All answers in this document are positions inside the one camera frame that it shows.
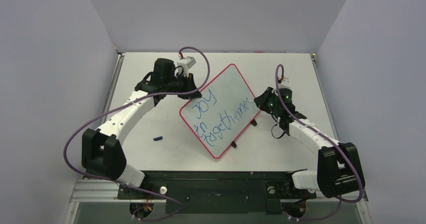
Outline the pink framed whiteboard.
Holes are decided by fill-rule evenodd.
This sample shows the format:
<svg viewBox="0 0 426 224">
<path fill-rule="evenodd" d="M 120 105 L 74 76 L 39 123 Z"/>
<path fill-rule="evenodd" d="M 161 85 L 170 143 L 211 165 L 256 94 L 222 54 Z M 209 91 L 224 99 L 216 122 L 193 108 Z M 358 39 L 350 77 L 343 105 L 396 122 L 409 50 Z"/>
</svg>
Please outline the pink framed whiteboard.
<svg viewBox="0 0 426 224">
<path fill-rule="evenodd" d="M 179 114 L 209 154 L 219 159 L 260 110 L 235 64 L 224 68 L 201 94 L 201 98 L 187 102 Z"/>
</svg>

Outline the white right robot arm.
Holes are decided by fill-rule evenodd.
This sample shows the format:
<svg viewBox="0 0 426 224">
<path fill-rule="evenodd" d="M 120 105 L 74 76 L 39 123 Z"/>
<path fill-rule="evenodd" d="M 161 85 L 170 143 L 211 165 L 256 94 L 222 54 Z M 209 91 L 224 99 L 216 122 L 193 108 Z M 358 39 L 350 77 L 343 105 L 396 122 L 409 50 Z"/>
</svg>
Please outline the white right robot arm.
<svg viewBox="0 0 426 224">
<path fill-rule="evenodd" d="M 297 197 L 303 190 L 320 191 L 328 198 L 353 191 L 363 193 L 365 179 L 356 146 L 333 139 L 314 127 L 296 110 L 291 89 L 268 87 L 254 98 L 254 103 L 273 117 L 285 135 L 297 139 L 317 156 L 316 170 L 295 171 L 284 182 L 287 196 Z"/>
</svg>

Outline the blue marker cap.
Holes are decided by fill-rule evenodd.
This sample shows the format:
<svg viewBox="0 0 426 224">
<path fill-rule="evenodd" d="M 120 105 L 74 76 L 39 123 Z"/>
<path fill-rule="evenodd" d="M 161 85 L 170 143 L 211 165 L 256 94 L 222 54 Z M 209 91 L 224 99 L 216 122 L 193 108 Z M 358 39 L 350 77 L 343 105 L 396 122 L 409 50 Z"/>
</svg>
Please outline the blue marker cap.
<svg viewBox="0 0 426 224">
<path fill-rule="evenodd" d="M 153 141 L 160 141 L 160 140 L 162 140 L 163 139 L 163 137 L 162 136 L 158 136 L 158 137 L 155 137 L 154 139 L 153 139 Z"/>
</svg>

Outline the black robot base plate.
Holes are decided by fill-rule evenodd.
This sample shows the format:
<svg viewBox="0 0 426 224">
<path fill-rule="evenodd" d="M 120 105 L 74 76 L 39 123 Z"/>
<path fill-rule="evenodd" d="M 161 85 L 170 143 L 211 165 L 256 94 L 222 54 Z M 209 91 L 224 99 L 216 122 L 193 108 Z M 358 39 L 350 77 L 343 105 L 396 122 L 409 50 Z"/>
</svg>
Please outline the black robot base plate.
<svg viewBox="0 0 426 224">
<path fill-rule="evenodd" d="M 142 187 L 159 192 L 166 187 L 167 200 L 123 185 L 118 186 L 118 200 L 150 200 L 152 210 L 159 210 L 153 201 L 162 200 L 166 214 L 182 207 L 182 214 L 246 214 L 264 212 L 281 214 L 305 207 L 316 199 L 316 192 L 294 187 L 291 172 L 250 171 L 147 171 Z"/>
</svg>

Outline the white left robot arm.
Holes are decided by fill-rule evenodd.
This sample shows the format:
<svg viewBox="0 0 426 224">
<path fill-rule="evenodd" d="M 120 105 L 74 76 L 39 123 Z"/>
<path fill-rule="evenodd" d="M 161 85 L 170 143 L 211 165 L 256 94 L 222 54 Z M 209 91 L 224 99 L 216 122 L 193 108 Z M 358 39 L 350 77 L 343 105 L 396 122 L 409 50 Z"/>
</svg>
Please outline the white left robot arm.
<svg viewBox="0 0 426 224">
<path fill-rule="evenodd" d="M 97 129 L 84 131 L 81 162 L 87 173 L 130 185 L 131 194 L 138 199 L 148 196 L 150 185 L 144 181 L 145 174 L 127 162 L 122 145 L 139 120 L 165 97 L 165 93 L 177 93 L 181 99 L 202 96 L 189 72 L 195 63 L 193 57 L 177 62 L 158 58 L 153 71 L 135 86 L 123 109 Z"/>
</svg>

